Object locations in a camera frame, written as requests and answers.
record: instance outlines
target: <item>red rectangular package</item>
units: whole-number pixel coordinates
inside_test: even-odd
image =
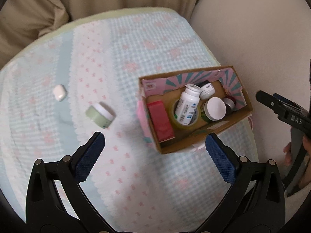
[[[169,117],[162,101],[147,104],[153,127],[159,142],[164,142],[175,137]]]

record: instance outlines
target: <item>screw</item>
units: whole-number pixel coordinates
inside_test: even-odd
[[[269,164],[274,166],[275,165],[275,161],[273,159],[269,159]]]
[[[38,158],[36,161],[35,161],[35,165],[40,165],[42,162],[42,159]]]
[[[63,157],[63,161],[64,161],[64,162],[67,162],[67,161],[69,161],[70,159],[71,159],[71,157],[70,157],[69,155],[66,155],[66,156]]]
[[[241,156],[240,157],[240,161],[242,161],[242,162],[247,162],[248,161],[248,159],[247,159],[247,157],[245,157],[245,156]]]

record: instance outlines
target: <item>open cardboard box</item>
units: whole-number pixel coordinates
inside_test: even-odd
[[[174,119],[174,105],[184,91],[185,85],[198,84],[205,80],[212,82],[215,88],[216,93],[212,97],[224,98],[226,95],[232,95],[237,100],[235,111],[218,122],[206,123],[200,117],[200,107],[205,101],[200,101],[197,121],[188,126],[178,124]],[[253,111],[248,94],[232,66],[206,67],[144,76],[139,78],[139,89],[142,106],[139,107],[138,103],[137,114],[146,142],[162,154],[177,152],[203,141],[209,133],[218,134],[243,120]],[[162,143],[157,139],[147,107],[147,103],[158,100],[163,101],[175,133],[175,138]]]

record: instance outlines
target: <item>white plastic bottle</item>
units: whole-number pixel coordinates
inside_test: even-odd
[[[181,94],[175,110],[175,119],[182,125],[188,125],[197,105],[200,101],[200,87],[194,84],[187,84],[185,91]]]

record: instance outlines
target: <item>wall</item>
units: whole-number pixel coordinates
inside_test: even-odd
[[[233,65],[254,106],[259,160],[280,165],[290,127],[258,103],[258,90],[309,108],[311,10],[305,0],[200,0],[191,25],[222,65]]]

